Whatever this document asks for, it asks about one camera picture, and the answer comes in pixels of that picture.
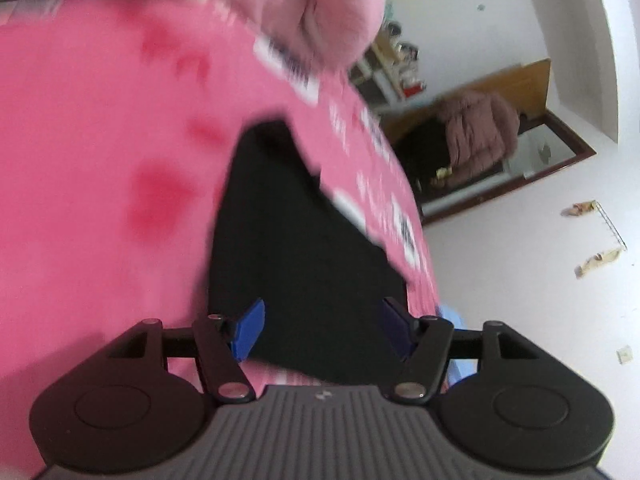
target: wooden headboard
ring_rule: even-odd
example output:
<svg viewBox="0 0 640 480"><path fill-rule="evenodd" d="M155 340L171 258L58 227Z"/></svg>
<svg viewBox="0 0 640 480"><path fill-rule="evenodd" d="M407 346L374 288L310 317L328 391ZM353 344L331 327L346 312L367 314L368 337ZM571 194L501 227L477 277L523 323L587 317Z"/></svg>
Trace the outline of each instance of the wooden headboard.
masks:
<svg viewBox="0 0 640 480"><path fill-rule="evenodd" d="M498 92L513 105L519 114L528 119L542 116L546 111L546 94L549 88L551 60L516 66L469 83L443 95L436 102L423 108L409 110L401 116L384 120L382 129L391 144L398 142L418 124L431 117L439 101L459 94L464 90Z"/></svg>

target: pink bedsheet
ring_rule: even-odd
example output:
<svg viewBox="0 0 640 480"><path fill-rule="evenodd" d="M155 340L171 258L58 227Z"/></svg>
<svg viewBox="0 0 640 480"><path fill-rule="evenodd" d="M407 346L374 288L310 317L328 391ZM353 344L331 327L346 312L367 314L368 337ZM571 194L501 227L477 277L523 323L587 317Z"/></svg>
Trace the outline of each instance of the pink bedsheet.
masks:
<svg viewBox="0 0 640 480"><path fill-rule="evenodd" d="M204 309L243 127L285 116L327 195L434 314L407 182L343 76L306 76L224 0L65 0L0 26L0 468L35 473L36 395L140 319ZM259 364L265 383L305 383Z"/></svg>

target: pink sleeve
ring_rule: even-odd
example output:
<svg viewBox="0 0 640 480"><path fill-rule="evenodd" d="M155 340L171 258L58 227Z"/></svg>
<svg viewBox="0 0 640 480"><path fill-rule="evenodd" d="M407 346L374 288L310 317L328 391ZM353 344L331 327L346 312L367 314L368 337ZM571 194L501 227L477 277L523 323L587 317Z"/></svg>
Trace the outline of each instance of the pink sleeve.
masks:
<svg viewBox="0 0 640 480"><path fill-rule="evenodd" d="M385 0L310 0L303 28L312 50L331 70L350 67L376 37Z"/></svg>

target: metal screw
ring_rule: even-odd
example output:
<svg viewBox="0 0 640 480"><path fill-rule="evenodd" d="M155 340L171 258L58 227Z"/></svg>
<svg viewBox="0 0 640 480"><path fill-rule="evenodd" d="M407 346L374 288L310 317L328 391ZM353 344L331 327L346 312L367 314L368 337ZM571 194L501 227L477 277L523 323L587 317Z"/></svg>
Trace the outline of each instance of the metal screw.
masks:
<svg viewBox="0 0 640 480"><path fill-rule="evenodd" d="M427 394L427 389L418 383L401 383L396 386L396 395L402 399L421 399Z"/></svg>
<svg viewBox="0 0 640 480"><path fill-rule="evenodd" d="M250 392L249 387L242 383L225 383L218 388L220 397L225 399L245 399Z"/></svg>

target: black fabric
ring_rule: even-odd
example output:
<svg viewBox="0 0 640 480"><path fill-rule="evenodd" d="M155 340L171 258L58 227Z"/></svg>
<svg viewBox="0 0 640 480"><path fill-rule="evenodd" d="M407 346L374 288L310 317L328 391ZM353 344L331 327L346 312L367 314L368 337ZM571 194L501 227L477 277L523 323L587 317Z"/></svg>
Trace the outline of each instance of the black fabric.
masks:
<svg viewBox="0 0 640 480"><path fill-rule="evenodd" d="M240 139L213 238L209 313L256 298L266 323L251 357L339 384L388 383L401 364L380 303L406 307L402 277L319 190L283 122Z"/></svg>
<svg viewBox="0 0 640 480"><path fill-rule="evenodd" d="M437 119L416 126L394 146L394 151L417 196L428 189L436 171L451 164L445 125Z"/></svg>

